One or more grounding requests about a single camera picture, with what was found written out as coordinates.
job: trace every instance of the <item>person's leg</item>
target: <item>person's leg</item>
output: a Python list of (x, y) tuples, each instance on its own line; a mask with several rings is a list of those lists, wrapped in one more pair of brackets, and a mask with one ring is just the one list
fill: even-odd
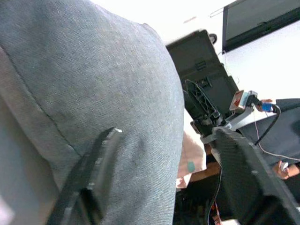
[(0, 21), (0, 94), (58, 186), (118, 127), (121, 147), (104, 158), (103, 224), (170, 224), (184, 103), (158, 35), (84, 0), (1, 1)]

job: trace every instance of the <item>person's hand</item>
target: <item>person's hand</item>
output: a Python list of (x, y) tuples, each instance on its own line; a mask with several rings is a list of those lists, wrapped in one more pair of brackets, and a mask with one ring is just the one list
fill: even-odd
[[(271, 103), (271, 102), (273, 102), (273, 101), (272, 101), (272, 99), (263, 99), (263, 100), (261, 100), (261, 102), (262, 102), (262, 103)], [(262, 107), (261, 107), (260, 105), (256, 105), (256, 108), (257, 108), (257, 110), (260, 111), (260, 112), (263, 111), (263, 109), (262, 109)]]
[(275, 166), (273, 167), (273, 171), (276, 173), (276, 175), (279, 177), (279, 178), (281, 178), (281, 179), (283, 179), (283, 180), (286, 180), (286, 179), (288, 179), (288, 178), (290, 178), (290, 174), (289, 174), (289, 172), (290, 172), (290, 169), (289, 168), (286, 168), (285, 169), (285, 171), (284, 172), (282, 172), (281, 171), (281, 164), (282, 164), (282, 162), (281, 162), (281, 160), (277, 163), (277, 164), (275, 164)]

